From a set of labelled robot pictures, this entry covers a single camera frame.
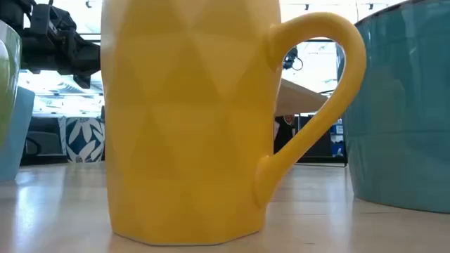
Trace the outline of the dark grey chair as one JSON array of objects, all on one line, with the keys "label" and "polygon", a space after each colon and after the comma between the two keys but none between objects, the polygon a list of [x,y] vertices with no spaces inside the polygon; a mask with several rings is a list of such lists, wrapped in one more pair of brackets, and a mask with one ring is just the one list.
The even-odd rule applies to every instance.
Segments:
[{"label": "dark grey chair", "polygon": [[60,124],[56,117],[32,117],[25,140],[28,155],[63,154]]}]

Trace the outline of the person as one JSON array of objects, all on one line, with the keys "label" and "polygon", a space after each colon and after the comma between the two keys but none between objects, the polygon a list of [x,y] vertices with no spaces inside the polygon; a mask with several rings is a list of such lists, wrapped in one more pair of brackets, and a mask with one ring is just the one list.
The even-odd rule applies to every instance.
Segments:
[{"label": "person", "polygon": [[274,121],[274,153],[277,153],[296,133],[295,116],[275,117]]}]

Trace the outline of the light blue mug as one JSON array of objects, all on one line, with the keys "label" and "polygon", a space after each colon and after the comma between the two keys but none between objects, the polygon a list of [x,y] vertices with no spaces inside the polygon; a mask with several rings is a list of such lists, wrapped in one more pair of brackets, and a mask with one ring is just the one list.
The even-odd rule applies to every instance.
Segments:
[{"label": "light blue mug", "polygon": [[34,97],[33,91],[18,87],[6,141],[0,149],[0,181],[12,181],[18,173],[32,118]]}]

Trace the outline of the green and white mug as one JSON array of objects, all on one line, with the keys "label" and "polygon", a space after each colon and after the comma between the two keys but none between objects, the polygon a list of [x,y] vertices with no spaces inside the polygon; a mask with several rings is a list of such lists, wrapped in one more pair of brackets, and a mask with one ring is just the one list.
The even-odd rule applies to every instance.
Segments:
[{"label": "green and white mug", "polygon": [[0,147],[6,140],[15,105],[21,54],[19,34],[0,20]]}]

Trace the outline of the yellow faceted ceramic mug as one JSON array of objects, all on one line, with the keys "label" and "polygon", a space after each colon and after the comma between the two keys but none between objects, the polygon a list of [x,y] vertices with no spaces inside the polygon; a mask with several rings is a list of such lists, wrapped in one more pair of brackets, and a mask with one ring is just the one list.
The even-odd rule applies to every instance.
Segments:
[{"label": "yellow faceted ceramic mug", "polygon": [[[275,151],[283,59],[315,37],[341,45],[341,79]],[[358,29],[334,13],[282,22],[278,0],[103,0],[112,231],[149,245],[256,233],[279,181],[351,104],[365,69]]]}]

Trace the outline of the white cloth cover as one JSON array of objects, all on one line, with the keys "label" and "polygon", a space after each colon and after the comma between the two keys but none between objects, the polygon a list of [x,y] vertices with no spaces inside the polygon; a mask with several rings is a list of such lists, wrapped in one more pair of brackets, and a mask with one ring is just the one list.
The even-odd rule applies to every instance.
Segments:
[{"label": "white cloth cover", "polygon": [[58,125],[60,129],[60,145],[63,155],[67,155],[67,144],[66,144],[66,122],[67,117],[62,116],[58,118]]}]

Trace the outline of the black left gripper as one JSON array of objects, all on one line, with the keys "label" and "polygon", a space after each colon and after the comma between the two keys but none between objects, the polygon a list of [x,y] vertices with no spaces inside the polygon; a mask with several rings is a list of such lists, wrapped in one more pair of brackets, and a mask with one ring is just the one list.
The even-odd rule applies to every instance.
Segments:
[{"label": "black left gripper", "polygon": [[69,12],[50,4],[35,5],[21,39],[21,68],[73,74],[82,89],[91,88],[91,75],[101,69],[100,46],[77,33]]}]

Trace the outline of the wooden shelf with black frame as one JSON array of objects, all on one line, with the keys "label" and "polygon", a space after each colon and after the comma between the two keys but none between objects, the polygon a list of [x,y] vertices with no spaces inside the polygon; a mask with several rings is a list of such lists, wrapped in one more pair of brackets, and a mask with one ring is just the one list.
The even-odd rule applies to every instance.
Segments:
[{"label": "wooden shelf with black frame", "polygon": [[320,93],[282,79],[275,117],[284,115],[314,116],[314,113],[326,100],[327,97]]}]

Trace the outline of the teal glazed ceramic mug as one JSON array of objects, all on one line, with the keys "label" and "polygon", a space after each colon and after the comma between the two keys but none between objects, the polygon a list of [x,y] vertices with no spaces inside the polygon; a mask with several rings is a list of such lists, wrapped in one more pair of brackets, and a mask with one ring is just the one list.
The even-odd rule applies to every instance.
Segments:
[{"label": "teal glazed ceramic mug", "polygon": [[366,72],[342,116],[355,196],[450,214],[450,0],[405,0],[356,28]]}]

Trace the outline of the blue storage bins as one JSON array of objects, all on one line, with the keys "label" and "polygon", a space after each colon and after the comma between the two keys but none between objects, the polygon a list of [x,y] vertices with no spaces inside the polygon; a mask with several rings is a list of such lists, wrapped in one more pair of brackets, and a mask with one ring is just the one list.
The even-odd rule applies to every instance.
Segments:
[{"label": "blue storage bins", "polygon": [[330,140],[333,157],[346,157],[345,135],[342,120],[339,119],[330,128]]}]

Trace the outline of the black partition panels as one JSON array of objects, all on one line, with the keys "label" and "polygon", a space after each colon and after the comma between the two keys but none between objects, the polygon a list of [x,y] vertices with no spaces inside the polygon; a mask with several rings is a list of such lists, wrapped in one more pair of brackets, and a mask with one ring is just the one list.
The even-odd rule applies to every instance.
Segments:
[{"label": "black partition panels", "polygon": [[[312,118],[312,115],[308,116],[295,116],[296,132],[299,132]],[[303,155],[303,157],[331,157],[331,138],[330,129],[328,129],[322,137],[320,137],[315,144]]]}]

